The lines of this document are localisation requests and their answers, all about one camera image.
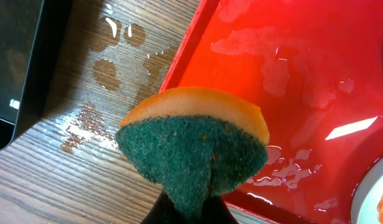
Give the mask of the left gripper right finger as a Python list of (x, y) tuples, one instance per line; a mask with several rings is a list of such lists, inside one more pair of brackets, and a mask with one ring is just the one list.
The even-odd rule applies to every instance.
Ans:
[(201, 224), (238, 224), (220, 196), (207, 198), (202, 207)]

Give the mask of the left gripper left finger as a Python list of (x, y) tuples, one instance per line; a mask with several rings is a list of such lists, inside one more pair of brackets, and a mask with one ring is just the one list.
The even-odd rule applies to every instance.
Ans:
[(162, 191), (141, 224), (178, 224), (182, 215), (176, 210), (169, 196)]

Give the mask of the green and orange sponge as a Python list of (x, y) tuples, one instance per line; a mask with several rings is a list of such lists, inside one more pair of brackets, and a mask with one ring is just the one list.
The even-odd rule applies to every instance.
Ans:
[(208, 198), (235, 190), (262, 169), (270, 134), (255, 104), (224, 91), (178, 87), (131, 110), (115, 140), (186, 220), (197, 220)]

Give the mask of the light blue plate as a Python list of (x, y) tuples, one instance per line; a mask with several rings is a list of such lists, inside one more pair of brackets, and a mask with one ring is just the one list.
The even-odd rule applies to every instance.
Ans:
[(352, 200), (351, 223), (383, 224), (383, 158), (358, 185)]

